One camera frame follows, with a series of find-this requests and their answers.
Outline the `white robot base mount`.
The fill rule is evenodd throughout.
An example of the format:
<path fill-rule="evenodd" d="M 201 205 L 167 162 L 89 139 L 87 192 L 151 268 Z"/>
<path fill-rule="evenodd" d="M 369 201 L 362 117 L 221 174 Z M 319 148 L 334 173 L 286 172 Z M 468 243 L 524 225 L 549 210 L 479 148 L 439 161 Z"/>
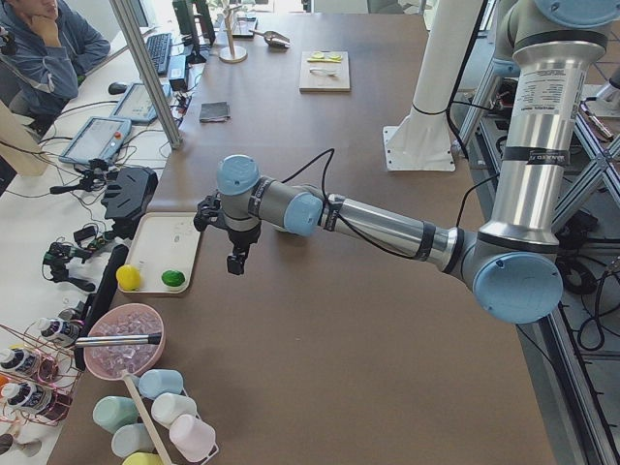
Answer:
<path fill-rule="evenodd" d="M 468 46 L 478 35 L 486 3 L 449 0 L 438 4 L 420 66 L 409 114 L 384 128 L 389 171 L 454 171 L 449 105 Z"/>

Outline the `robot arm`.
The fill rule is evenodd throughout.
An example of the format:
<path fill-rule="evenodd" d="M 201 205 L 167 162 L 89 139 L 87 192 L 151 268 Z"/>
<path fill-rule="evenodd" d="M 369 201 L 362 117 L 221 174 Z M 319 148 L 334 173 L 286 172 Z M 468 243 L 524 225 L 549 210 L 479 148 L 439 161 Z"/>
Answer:
<path fill-rule="evenodd" d="M 218 225 L 233 245 L 228 271 L 243 272 L 262 223 L 302 236 L 320 227 L 435 264 L 499 320 L 524 324 L 547 316 L 563 293 L 551 222 L 581 90 L 618 16 L 615 1 L 518 1 L 508 10 L 496 47 L 512 55 L 519 78 L 491 217 L 477 232 L 288 186 L 260 175 L 252 158 L 232 155 L 217 170 Z"/>

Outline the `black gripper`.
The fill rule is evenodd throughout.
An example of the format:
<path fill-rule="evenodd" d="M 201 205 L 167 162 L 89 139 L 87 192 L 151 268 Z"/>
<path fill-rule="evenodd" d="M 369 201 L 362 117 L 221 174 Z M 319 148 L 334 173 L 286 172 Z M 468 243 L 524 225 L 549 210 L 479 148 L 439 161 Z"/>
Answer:
<path fill-rule="evenodd" d="M 245 271 L 245 256 L 249 254 L 250 247 L 259 240 L 259 227 L 247 231 L 228 231 L 229 240 L 232 243 L 232 253 L 227 256 L 227 271 L 233 275 L 243 275 Z"/>

